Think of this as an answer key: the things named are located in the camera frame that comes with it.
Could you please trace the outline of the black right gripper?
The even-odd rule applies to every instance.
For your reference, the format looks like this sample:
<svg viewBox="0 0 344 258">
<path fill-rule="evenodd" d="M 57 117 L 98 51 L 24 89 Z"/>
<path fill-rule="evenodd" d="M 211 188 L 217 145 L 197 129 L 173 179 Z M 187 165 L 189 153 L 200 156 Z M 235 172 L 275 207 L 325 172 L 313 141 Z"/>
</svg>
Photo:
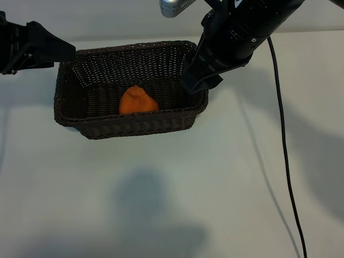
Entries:
<svg viewBox="0 0 344 258">
<path fill-rule="evenodd" d="M 254 51 L 248 29 L 238 24 L 240 18 L 234 5 L 211 7 L 201 22 L 203 33 L 197 47 L 197 65 L 193 64 L 196 50 L 191 50 L 183 61 L 182 87 L 188 94 L 215 88 L 223 80 L 221 71 L 245 66 Z"/>
</svg>

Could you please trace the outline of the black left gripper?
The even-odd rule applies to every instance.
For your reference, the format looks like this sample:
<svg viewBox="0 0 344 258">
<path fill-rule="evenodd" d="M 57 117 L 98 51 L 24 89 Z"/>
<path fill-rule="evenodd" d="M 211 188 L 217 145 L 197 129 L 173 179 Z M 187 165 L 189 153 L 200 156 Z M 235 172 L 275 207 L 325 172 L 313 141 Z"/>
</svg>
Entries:
<svg viewBox="0 0 344 258">
<path fill-rule="evenodd" d="M 18 60 L 33 44 L 39 47 L 34 55 L 34 68 L 50 68 L 55 62 L 69 62 L 76 57 L 75 46 L 48 32 L 40 23 L 29 22 L 28 27 L 7 21 L 1 11 L 1 74 L 18 70 Z"/>
</svg>

